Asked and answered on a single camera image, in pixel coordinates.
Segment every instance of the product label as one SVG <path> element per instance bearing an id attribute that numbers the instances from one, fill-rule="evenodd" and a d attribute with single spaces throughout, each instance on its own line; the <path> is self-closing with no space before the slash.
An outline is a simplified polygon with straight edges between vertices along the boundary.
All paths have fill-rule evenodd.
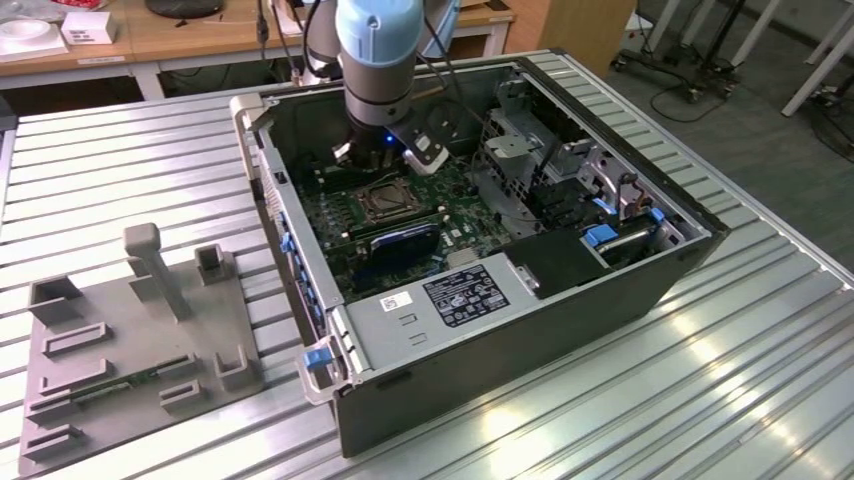
<path id="1" fill-rule="evenodd" d="M 448 327 L 459 327 L 509 305 L 483 265 L 425 283 L 424 290 Z"/>
<path id="2" fill-rule="evenodd" d="M 379 301 L 379 304 L 383 306 L 384 312 L 391 312 L 393 309 L 404 307 L 409 303 L 412 303 L 409 292 L 396 293 L 391 297 L 385 297 Z"/>
<path id="3" fill-rule="evenodd" d="M 114 57 L 81 58 L 80 60 L 77 60 L 78 65 L 96 65 L 98 63 L 114 62 L 124 62 L 124 55 L 118 55 Z"/>

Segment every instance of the green circuit board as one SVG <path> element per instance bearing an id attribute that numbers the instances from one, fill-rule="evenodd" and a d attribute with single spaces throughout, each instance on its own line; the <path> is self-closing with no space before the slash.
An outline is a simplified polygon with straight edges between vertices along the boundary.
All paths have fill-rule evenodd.
<path id="1" fill-rule="evenodd" d="M 367 183 L 355 182 L 355 188 L 340 188 L 341 179 L 332 178 L 335 174 L 313 170 L 313 178 L 298 186 L 308 221 L 348 302 L 447 270 L 448 254 L 471 248 L 483 258 L 511 241 L 471 189 L 467 168 L 459 162 L 429 176 L 409 171 L 377 174 Z M 435 252 L 403 270 L 356 278 L 371 241 L 420 225 L 437 225 L 440 229 Z"/>

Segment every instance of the wooden desk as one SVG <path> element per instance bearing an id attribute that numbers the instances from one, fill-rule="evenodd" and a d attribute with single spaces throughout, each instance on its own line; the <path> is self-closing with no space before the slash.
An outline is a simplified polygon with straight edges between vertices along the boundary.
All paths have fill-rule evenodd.
<path id="1" fill-rule="evenodd" d="M 268 1 L 264 0 L 262 3 L 270 30 L 264 56 L 266 59 L 281 58 L 285 51 L 274 33 Z M 254 4 L 254 0 L 226 0 L 221 16 L 217 14 L 188 20 L 186 25 L 176 27 L 177 20 L 150 13 L 144 0 L 113 0 L 109 10 L 121 21 L 116 44 L 69 47 L 72 51 L 66 55 L 1 64 L 0 90 L 129 75 L 136 79 L 145 100 L 162 99 L 158 73 L 261 59 L 254 38 Z M 511 11 L 492 11 L 483 5 L 467 8 L 460 13 L 453 36 L 487 36 L 483 55 L 499 55 L 503 53 L 512 20 Z M 301 38 L 297 35 L 286 36 L 285 44 L 290 55 L 298 56 Z M 108 65 L 85 64 L 85 59 L 101 57 L 124 59 L 116 58 Z M 32 76 L 26 70 L 20 70 L 26 68 L 44 73 Z"/>
<path id="2" fill-rule="evenodd" d="M 118 25 L 112 45 L 68 45 L 68 53 L 18 62 L 0 63 L 0 90 L 130 75 L 133 49 L 124 1 L 105 10 Z"/>

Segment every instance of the table leg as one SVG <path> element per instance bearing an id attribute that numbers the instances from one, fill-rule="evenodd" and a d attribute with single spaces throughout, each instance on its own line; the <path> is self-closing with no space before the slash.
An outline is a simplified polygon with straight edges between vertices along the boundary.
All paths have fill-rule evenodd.
<path id="1" fill-rule="evenodd" d="M 854 3 L 848 5 L 848 8 L 844 10 L 842 17 L 839 17 L 839 20 L 827 32 L 827 35 L 824 35 L 822 43 L 818 44 L 818 47 L 815 47 L 815 50 L 812 50 L 810 58 L 806 59 L 806 63 L 808 63 L 810 65 L 815 65 L 815 62 L 818 62 L 818 59 L 827 51 L 827 47 L 830 47 L 830 44 L 835 42 L 836 38 L 839 37 L 839 33 L 842 33 L 842 30 L 844 30 L 846 25 L 851 21 L 851 17 L 854 17 Z"/>
<path id="2" fill-rule="evenodd" d="M 688 29 L 684 31 L 684 36 L 680 40 L 681 45 L 691 45 L 693 43 L 693 39 L 696 38 L 703 23 L 705 23 L 705 17 L 708 17 L 708 12 L 711 12 L 711 7 L 715 6 L 715 3 L 716 0 L 703 0 L 703 4 L 699 6 L 699 10 L 696 10 L 696 14 L 691 19 Z"/>
<path id="3" fill-rule="evenodd" d="M 839 43 L 830 51 L 830 55 L 827 55 L 827 58 L 820 63 L 820 65 L 815 67 L 812 75 L 810 75 L 810 78 L 807 78 L 803 86 L 800 87 L 800 90 L 798 90 L 798 93 L 795 93 L 794 97 L 791 97 L 786 108 L 783 108 L 783 115 L 791 117 L 791 115 L 794 115 L 794 113 L 798 111 L 798 108 L 800 108 L 800 105 L 803 104 L 806 99 L 810 97 L 810 95 L 812 95 L 812 92 L 818 88 L 818 85 L 822 83 L 822 80 L 824 80 L 824 77 L 832 70 L 832 67 L 836 66 L 836 63 L 839 63 L 839 59 L 842 58 L 842 55 L 844 55 L 844 53 L 848 51 L 848 48 L 851 48 L 851 45 L 854 45 L 854 26 L 848 28 L 847 33 L 842 37 L 842 40 L 839 40 Z"/>
<path id="4" fill-rule="evenodd" d="M 756 41 L 759 40 L 762 33 L 764 33 L 764 29 L 767 28 L 768 23 L 771 23 L 771 19 L 774 18 L 774 13 L 776 13 L 776 7 L 779 7 L 780 1 L 782 0 L 771 0 L 768 6 L 764 7 L 764 10 L 762 11 L 762 16 L 759 17 L 759 20 L 756 20 L 756 24 L 750 29 L 750 33 L 747 34 L 744 43 L 741 43 L 741 46 L 739 47 L 737 52 L 735 52 L 735 56 L 732 57 L 731 64 L 736 68 L 741 63 L 744 63 L 744 59 L 747 58 L 747 55 L 750 55 L 752 47 L 756 46 Z"/>
<path id="5" fill-rule="evenodd" d="M 649 50 L 652 51 L 657 48 L 657 42 L 661 41 L 661 37 L 667 31 L 667 25 L 669 25 L 669 20 L 672 20 L 672 14 L 676 12 L 679 3 L 681 3 L 681 0 L 668 0 L 664 5 L 661 16 L 657 19 L 657 22 L 655 22 L 655 28 L 652 28 L 652 34 L 649 35 Z"/>
<path id="6" fill-rule="evenodd" d="M 507 42 L 507 30 L 509 30 L 508 23 L 496 23 L 492 25 L 489 35 L 485 37 L 485 44 L 483 45 L 483 56 L 493 57 L 504 53 L 504 42 Z"/>
<path id="7" fill-rule="evenodd" d="M 138 91 L 142 92 L 145 100 L 162 100 L 165 98 L 157 73 L 160 73 L 160 67 L 154 62 L 130 65 L 130 74 L 136 78 L 136 85 L 138 85 Z"/>

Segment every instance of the cart wheel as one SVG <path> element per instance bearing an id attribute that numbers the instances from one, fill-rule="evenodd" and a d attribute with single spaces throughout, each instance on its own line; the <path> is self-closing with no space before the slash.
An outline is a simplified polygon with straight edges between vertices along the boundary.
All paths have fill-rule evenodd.
<path id="1" fill-rule="evenodd" d="M 616 57 L 616 60 L 613 60 L 613 71 L 621 72 L 625 70 L 625 63 L 625 57 Z"/>

